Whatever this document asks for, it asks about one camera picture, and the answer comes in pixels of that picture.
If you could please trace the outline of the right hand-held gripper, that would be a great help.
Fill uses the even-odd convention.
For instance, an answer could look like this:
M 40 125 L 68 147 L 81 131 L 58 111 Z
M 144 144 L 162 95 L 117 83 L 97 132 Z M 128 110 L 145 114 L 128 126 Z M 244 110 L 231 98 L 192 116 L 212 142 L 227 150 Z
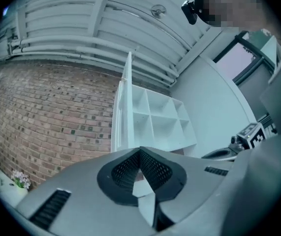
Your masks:
M 265 139 L 266 133 L 263 125 L 260 122 L 250 123 L 231 137 L 228 147 L 214 150 L 202 158 L 217 161 L 234 161 L 240 152 L 257 147 Z

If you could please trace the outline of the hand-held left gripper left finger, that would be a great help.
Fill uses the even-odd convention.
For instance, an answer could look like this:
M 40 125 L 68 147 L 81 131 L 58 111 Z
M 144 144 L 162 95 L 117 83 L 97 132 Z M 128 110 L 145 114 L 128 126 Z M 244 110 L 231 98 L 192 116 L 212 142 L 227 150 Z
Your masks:
M 33 236 L 153 236 L 133 194 L 142 159 L 155 149 L 124 149 L 66 167 L 17 205 Z

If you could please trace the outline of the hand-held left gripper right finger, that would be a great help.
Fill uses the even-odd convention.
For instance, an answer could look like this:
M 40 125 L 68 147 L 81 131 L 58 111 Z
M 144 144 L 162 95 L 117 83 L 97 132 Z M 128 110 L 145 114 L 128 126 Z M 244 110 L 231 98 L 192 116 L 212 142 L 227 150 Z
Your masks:
M 236 193 L 236 163 L 140 147 L 158 163 L 153 224 L 141 233 L 220 233 Z

